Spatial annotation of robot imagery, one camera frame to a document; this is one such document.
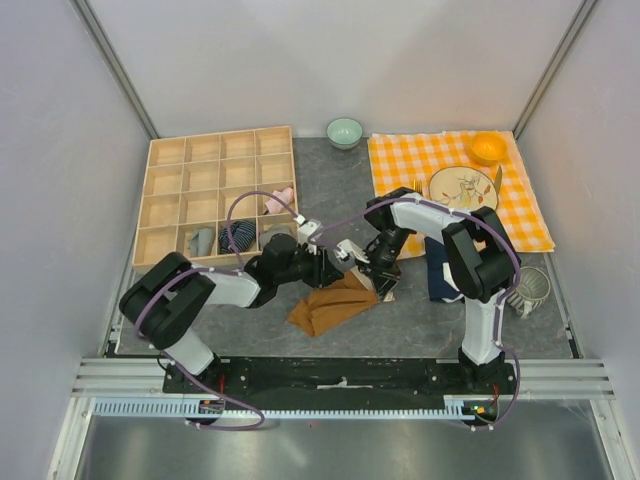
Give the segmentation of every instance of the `orange bowl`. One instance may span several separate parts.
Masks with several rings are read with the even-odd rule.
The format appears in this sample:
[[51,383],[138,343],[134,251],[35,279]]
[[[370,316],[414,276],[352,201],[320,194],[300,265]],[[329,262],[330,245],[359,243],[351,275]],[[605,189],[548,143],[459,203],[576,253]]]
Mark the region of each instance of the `orange bowl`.
[[480,132],[471,137],[469,152],[473,161],[490,167],[507,156],[507,142],[497,132]]

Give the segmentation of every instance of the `brown cloth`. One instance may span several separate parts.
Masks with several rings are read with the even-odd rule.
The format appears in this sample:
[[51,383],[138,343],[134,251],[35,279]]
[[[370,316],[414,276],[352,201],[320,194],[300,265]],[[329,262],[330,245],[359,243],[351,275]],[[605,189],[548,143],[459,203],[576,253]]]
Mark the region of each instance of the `brown cloth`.
[[367,290],[353,273],[347,272],[342,280],[314,290],[309,298],[300,300],[287,321],[316,337],[376,303],[375,292]]

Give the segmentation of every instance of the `pink cloth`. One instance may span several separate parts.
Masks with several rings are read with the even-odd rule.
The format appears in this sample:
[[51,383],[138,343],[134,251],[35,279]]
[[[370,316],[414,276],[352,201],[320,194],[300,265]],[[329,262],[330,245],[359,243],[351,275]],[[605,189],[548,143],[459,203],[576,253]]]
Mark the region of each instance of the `pink cloth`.
[[[282,200],[284,203],[289,205],[293,201],[293,188],[287,187],[282,192],[274,190],[273,194]],[[270,198],[265,202],[265,206],[271,215],[275,215],[277,213],[281,213],[284,210],[284,207],[280,204],[280,202]]]

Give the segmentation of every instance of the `yellow gingham cloth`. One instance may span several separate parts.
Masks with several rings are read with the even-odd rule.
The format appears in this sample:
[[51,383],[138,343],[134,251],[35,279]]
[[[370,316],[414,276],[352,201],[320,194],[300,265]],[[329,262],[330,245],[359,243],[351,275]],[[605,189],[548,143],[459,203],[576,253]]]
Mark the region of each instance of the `yellow gingham cloth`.
[[[473,131],[443,132],[419,135],[373,135],[369,139],[369,158],[376,196],[398,187],[411,188],[414,180],[422,180],[428,196],[431,177],[446,167],[475,168],[491,180],[498,166],[484,167],[467,156],[465,146]],[[502,166],[502,186],[498,216],[518,252],[549,252],[554,243],[549,235],[538,202],[529,183],[515,139],[511,132],[498,132],[507,141],[508,158]],[[424,237],[412,235],[398,258],[424,255]]]

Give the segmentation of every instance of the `white wall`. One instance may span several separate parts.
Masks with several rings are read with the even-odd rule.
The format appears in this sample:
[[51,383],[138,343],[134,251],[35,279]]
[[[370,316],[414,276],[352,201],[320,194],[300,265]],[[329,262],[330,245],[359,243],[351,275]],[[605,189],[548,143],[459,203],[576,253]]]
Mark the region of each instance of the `white wall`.
[[0,65],[0,477],[40,480],[105,331],[148,142],[68,2],[2,2]]
[[578,340],[640,448],[640,3],[600,2],[520,145]]
[[91,0],[162,136],[511,129],[579,0]]

